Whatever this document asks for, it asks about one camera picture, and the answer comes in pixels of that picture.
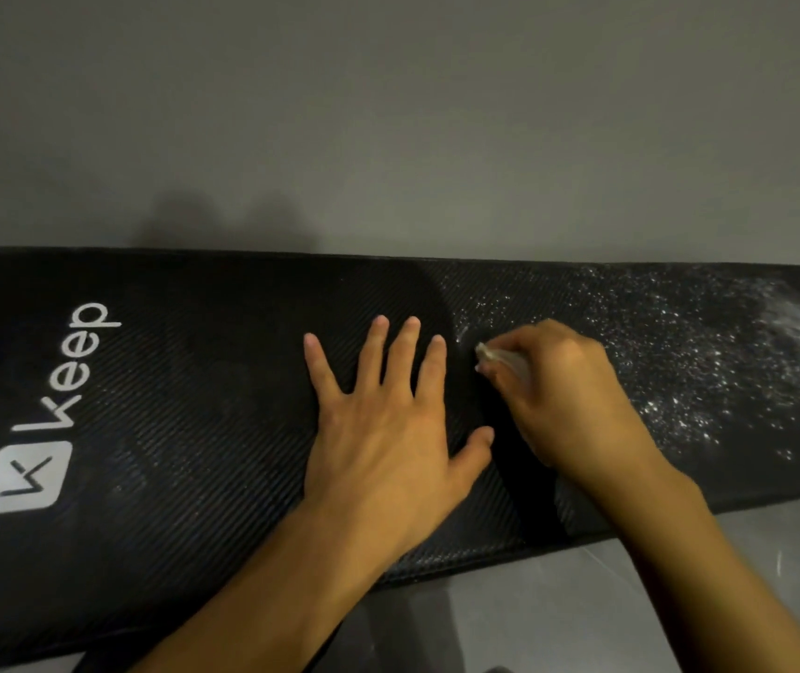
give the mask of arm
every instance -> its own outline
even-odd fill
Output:
[[[529,358],[528,386],[501,362],[479,370],[541,461],[617,529],[681,668],[800,670],[800,623],[724,537],[699,487],[656,448],[602,345],[555,321],[489,345]]]
[[[356,388],[344,395],[314,336],[304,352],[319,399],[304,500],[240,573],[134,673],[296,673],[401,554],[424,541],[490,462],[493,431],[447,451],[447,347],[435,337],[410,387],[420,324],[387,356],[387,320],[372,324]]]

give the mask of keep logo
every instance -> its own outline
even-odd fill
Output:
[[[94,317],[87,312],[96,312]],[[91,329],[118,328],[122,324],[107,320],[107,307],[97,302],[80,305],[70,318],[70,328],[77,328],[61,342],[61,353],[70,359],[51,371],[48,385],[55,392],[74,392],[91,375],[89,365],[81,360],[100,346],[100,337]],[[16,424],[12,432],[68,430],[75,425],[68,413],[82,395],[42,396],[38,403],[45,407],[48,419]],[[70,464],[70,441],[37,441],[9,444],[0,450],[0,514],[24,509],[47,508],[60,496]]]

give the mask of person's left hand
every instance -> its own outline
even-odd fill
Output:
[[[385,566],[424,541],[471,490],[491,460],[493,429],[481,427],[454,458],[447,450],[444,376],[447,344],[435,336],[411,376],[421,324],[406,321],[387,356],[388,322],[373,321],[360,352],[356,388],[341,392],[322,345],[304,338],[319,399],[319,432],[309,456],[305,501],[360,523]]]

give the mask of black padded surface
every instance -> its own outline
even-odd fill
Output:
[[[90,375],[56,391],[86,303],[122,325],[86,329],[98,347],[75,361]],[[0,514],[0,664],[165,631],[215,592],[301,497],[316,426],[302,334],[349,388],[380,313],[448,339],[452,449],[498,427],[494,465],[383,584],[607,532],[473,372],[477,342],[548,316],[606,344],[714,509],[800,496],[800,267],[0,250],[0,449],[72,444],[57,502]],[[11,431],[76,391],[71,427]]]

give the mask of person's right hand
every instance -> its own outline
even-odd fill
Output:
[[[590,490],[635,466],[664,460],[596,340],[546,320],[499,336],[487,346],[518,351],[529,359],[530,386],[502,361],[482,361],[478,371],[506,400],[542,463]]]

